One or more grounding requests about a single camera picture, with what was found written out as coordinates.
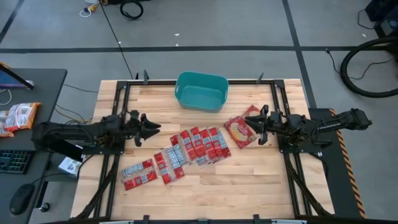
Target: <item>computer mouse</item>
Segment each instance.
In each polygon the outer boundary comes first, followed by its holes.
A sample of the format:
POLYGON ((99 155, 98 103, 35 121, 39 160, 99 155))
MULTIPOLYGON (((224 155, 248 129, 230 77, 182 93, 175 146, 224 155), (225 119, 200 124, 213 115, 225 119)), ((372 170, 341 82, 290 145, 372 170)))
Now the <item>computer mouse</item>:
POLYGON ((24 213, 30 202, 34 189, 35 185, 33 184, 24 184, 18 188, 10 202, 11 214, 20 215, 24 213))

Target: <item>wooden table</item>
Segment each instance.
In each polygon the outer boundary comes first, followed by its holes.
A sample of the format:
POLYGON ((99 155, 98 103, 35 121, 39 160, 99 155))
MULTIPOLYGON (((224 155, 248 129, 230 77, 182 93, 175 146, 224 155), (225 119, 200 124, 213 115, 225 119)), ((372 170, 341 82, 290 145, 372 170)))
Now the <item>wooden table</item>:
MULTIPOLYGON (((309 117, 300 80, 284 81, 291 113, 309 117)), ((94 122, 111 114, 116 82, 101 82, 94 122)), ((185 177, 167 186, 159 176, 157 180, 125 191, 118 175, 112 219, 142 220, 143 215, 150 215, 154 220, 251 219, 253 214, 260 214, 260 218, 293 218, 285 164, 276 137, 269 135, 265 146, 259 146, 256 141, 239 149, 223 127, 224 122, 241 115, 250 105, 261 108, 264 104, 274 110, 271 88, 268 90, 264 85, 230 85, 228 100, 219 113, 182 109, 174 98, 174 86, 133 86, 129 110, 146 113, 162 127, 160 133, 143 142, 142 147, 136 147, 133 140, 127 141, 119 170, 153 158, 155 152, 170 144, 173 134, 192 126, 219 127, 232 156, 204 167, 185 166, 185 177)), ((307 187, 324 208, 333 213, 322 163, 308 154, 302 154, 301 158, 307 187)), ((103 156, 94 156, 82 167, 71 217, 79 214, 96 192, 102 161, 103 156)), ((303 213, 298 187, 297 192, 303 213)), ((104 194, 101 214, 104 214, 107 195, 104 194)))

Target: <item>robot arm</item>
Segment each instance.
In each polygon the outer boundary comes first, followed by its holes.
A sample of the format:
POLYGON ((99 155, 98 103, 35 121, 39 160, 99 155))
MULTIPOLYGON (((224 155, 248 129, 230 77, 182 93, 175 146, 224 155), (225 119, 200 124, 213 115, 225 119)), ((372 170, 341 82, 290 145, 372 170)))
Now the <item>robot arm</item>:
POLYGON ((130 115, 127 123, 118 115, 89 125, 40 123, 33 128, 32 141, 37 149, 50 149, 76 161, 82 161, 82 154, 122 154, 124 140, 134 138, 140 147, 141 138, 146 140, 159 132, 160 125, 150 122, 145 114, 138 119, 139 112, 134 110, 130 115), (83 143, 77 146, 71 140, 83 143))
POLYGON ((267 132, 282 136, 291 146, 299 146, 306 138, 317 137, 319 133, 334 131, 337 129, 365 130, 372 121, 368 120, 365 113, 359 109, 351 109, 340 113, 327 120, 314 121, 304 115, 288 114, 284 116, 286 122, 282 122, 282 115, 271 111, 268 114, 268 105, 264 105, 258 116, 245 117, 245 122, 257 133, 261 134, 259 144, 267 142, 267 132))

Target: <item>teal plastic bin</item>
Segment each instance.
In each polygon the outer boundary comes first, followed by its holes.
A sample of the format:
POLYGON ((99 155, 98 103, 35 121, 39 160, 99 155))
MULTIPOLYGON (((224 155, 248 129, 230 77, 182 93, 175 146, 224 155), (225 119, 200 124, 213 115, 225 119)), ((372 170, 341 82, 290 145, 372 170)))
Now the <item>teal plastic bin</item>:
POLYGON ((217 75, 183 72, 174 95, 182 108, 219 112, 228 95, 228 80, 217 75))

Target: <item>laptop screen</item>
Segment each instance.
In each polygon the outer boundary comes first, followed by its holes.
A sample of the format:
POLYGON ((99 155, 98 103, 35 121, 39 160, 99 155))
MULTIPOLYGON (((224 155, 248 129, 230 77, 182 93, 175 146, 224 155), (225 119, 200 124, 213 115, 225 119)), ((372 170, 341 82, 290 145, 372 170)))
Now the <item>laptop screen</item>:
POLYGON ((7 74, 5 71, 0 70, 0 89, 1 88, 15 88, 15 87, 26 87, 20 81, 7 74))

